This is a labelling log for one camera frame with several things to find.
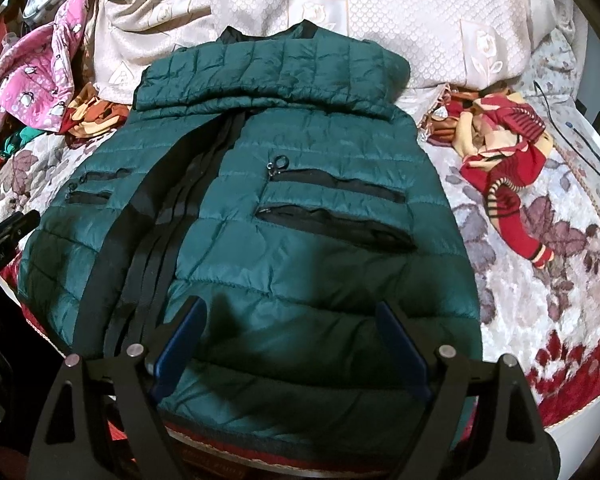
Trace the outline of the dark green puffer jacket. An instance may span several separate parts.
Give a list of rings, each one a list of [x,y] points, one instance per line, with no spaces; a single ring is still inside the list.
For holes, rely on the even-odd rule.
[[[20,297],[84,356],[199,297],[208,324],[166,420],[270,453],[400,453],[424,404],[378,304],[481,353],[474,272],[396,105],[409,76],[400,55],[310,23],[156,61],[29,238]]]

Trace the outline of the green cloth piece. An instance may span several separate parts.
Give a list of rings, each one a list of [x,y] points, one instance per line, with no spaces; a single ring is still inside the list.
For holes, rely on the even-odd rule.
[[[7,157],[12,156],[43,133],[44,130],[23,127],[5,140],[2,153]]]

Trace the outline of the pink penguin print cloth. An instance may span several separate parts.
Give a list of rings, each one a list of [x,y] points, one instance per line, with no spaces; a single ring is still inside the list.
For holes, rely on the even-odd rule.
[[[20,38],[0,57],[0,132],[8,116],[58,133],[74,96],[72,59],[93,0],[67,0],[52,22]]]

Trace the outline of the beige patterned quilt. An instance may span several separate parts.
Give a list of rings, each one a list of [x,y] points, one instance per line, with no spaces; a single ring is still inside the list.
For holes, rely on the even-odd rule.
[[[302,21],[399,53],[414,88],[539,79],[573,96],[588,39],[573,0],[95,0],[86,68],[102,96],[127,103],[142,71],[176,49],[227,27],[270,36]]]

